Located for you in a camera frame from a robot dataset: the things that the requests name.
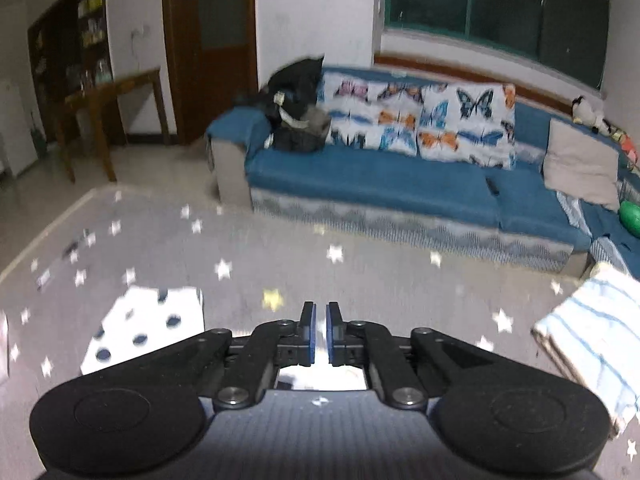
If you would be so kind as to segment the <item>green ball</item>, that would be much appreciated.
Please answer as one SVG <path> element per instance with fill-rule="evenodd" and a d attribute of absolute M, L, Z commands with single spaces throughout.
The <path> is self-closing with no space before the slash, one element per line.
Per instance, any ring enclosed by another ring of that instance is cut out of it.
<path fill-rule="evenodd" d="M 634 237 L 640 237 L 640 206 L 630 200 L 620 203 L 620 223 Z"/>

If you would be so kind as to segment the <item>grey star pattern mat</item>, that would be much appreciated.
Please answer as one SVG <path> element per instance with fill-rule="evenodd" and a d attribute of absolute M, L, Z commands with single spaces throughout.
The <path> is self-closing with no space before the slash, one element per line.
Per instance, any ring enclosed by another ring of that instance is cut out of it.
<path fill-rule="evenodd" d="M 38 292 L 36 272 L 80 241 L 79 259 Z M 476 344 L 542 370 L 553 363 L 532 326 L 577 287 L 514 266 L 327 230 L 262 214 L 218 209 L 186 194 L 134 188 L 3 191 L 1 309 L 13 350 L 1 388 L 1 474 L 42 471 L 28 430 L 37 399 L 80 370 L 102 318 L 134 271 L 144 287 L 193 286 L 207 327 L 247 334 L 297 318 L 306 301 L 337 302 L 344 318 L 416 326 Z"/>

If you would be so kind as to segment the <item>blue sofa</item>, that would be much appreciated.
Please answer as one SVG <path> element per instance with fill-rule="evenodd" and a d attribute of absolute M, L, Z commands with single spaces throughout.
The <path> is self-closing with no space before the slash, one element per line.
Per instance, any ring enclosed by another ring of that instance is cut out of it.
<path fill-rule="evenodd" d="M 322 76 L 326 72 L 423 88 L 462 84 L 337 66 L 324 68 Z M 226 203 L 540 270 L 577 275 L 594 260 L 637 274 L 639 239 L 623 227 L 618 211 L 544 185 L 551 119 L 614 148 L 620 203 L 638 202 L 638 174 L 612 138 L 518 97 L 510 170 L 328 142 L 318 152 L 281 152 L 265 148 L 266 116 L 239 105 L 215 119 L 206 138 Z"/>

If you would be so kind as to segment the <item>folded blue striped blanket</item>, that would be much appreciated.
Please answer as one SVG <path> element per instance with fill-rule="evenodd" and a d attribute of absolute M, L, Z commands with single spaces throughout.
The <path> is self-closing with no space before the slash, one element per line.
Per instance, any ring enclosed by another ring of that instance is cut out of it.
<path fill-rule="evenodd" d="M 631 275 L 597 263 L 532 335 L 566 378 L 600 399 L 614 438 L 639 417 L 639 282 Z"/>

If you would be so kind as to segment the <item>dark window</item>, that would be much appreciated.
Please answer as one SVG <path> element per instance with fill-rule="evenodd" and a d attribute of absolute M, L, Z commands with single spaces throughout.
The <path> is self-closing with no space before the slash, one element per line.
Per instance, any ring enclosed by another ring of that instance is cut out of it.
<path fill-rule="evenodd" d="M 524 56 L 602 84 L 610 0 L 385 0 L 385 23 Z"/>

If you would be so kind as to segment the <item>black pen on mat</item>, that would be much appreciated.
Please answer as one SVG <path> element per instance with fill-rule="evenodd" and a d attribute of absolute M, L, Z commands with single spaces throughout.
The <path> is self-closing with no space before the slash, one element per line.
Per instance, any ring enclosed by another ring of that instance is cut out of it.
<path fill-rule="evenodd" d="M 81 244 L 79 240 L 67 245 L 62 255 L 55 257 L 42 270 L 36 272 L 36 289 L 42 292 L 52 280 L 66 268 L 72 268 L 79 259 L 79 248 Z"/>

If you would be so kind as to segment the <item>dark wooden door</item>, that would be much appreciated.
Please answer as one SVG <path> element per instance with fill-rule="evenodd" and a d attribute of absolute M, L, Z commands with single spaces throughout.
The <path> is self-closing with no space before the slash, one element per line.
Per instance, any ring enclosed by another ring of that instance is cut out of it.
<path fill-rule="evenodd" d="M 255 0 L 163 0 L 165 48 L 179 142 L 257 91 Z"/>

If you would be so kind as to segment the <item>right butterfly pillow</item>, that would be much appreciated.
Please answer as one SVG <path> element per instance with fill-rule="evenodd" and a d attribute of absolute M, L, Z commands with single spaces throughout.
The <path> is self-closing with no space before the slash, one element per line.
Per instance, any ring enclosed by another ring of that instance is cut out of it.
<path fill-rule="evenodd" d="M 515 160 L 514 84 L 429 84 L 416 124 L 418 154 L 510 170 Z"/>

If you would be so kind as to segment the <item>black white plush toy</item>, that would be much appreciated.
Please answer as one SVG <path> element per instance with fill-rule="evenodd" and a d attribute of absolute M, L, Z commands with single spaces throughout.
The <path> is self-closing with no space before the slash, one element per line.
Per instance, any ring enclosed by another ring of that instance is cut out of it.
<path fill-rule="evenodd" d="M 612 136 L 612 127 L 604 115 L 595 110 L 584 96 L 572 101 L 572 119 L 574 124 L 583 125 L 594 133 Z"/>

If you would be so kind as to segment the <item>grey cushion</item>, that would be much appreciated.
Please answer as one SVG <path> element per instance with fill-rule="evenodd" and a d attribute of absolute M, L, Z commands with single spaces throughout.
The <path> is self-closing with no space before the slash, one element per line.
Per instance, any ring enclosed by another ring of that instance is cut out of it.
<path fill-rule="evenodd" d="M 620 155 L 566 122 L 551 119 L 542 175 L 553 191 L 617 212 Z"/>

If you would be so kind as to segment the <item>butterfly pillow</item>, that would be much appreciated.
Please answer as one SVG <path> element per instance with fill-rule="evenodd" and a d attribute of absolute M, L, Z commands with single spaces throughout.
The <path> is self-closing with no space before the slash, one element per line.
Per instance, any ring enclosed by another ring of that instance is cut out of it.
<path fill-rule="evenodd" d="M 510 170 L 515 160 L 514 84 L 429 84 L 416 124 L 418 154 Z"/>
<path fill-rule="evenodd" d="M 416 128 L 424 96 L 418 84 L 326 72 L 317 94 L 317 104 L 331 118 L 326 142 L 354 150 L 416 156 Z"/>

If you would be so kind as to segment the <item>black bag on sofa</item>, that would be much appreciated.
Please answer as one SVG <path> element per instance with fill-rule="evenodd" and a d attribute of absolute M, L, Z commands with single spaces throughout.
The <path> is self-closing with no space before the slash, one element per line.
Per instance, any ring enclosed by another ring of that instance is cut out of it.
<path fill-rule="evenodd" d="M 326 145 L 331 117 L 317 106 L 324 56 L 301 58 L 275 72 L 254 94 L 234 105 L 257 108 L 270 125 L 265 148 L 289 153 L 318 152 Z"/>

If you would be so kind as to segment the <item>white navy polka dot garment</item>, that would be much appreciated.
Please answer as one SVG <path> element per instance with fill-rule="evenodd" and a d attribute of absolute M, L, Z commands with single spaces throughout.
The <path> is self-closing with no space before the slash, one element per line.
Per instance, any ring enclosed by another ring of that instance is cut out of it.
<path fill-rule="evenodd" d="M 91 338 L 81 374 L 92 374 L 203 333 L 203 307 L 203 293 L 196 287 L 128 288 Z"/>

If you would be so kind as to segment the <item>dark bookshelf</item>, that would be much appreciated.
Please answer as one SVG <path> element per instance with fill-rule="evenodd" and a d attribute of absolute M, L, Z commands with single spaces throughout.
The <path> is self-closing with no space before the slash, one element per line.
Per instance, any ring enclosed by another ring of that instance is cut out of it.
<path fill-rule="evenodd" d="M 28 33 L 38 110 L 46 140 L 55 140 L 54 108 L 81 89 L 85 74 L 110 62 L 106 0 L 58 0 Z"/>

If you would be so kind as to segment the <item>left butterfly pillow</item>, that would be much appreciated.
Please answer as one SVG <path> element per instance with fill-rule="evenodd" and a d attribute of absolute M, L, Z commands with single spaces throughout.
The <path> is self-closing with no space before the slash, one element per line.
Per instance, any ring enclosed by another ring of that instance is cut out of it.
<path fill-rule="evenodd" d="M 416 156 L 416 128 L 424 96 L 418 84 L 326 72 L 317 94 L 317 104 L 331 118 L 326 142 L 354 150 Z"/>

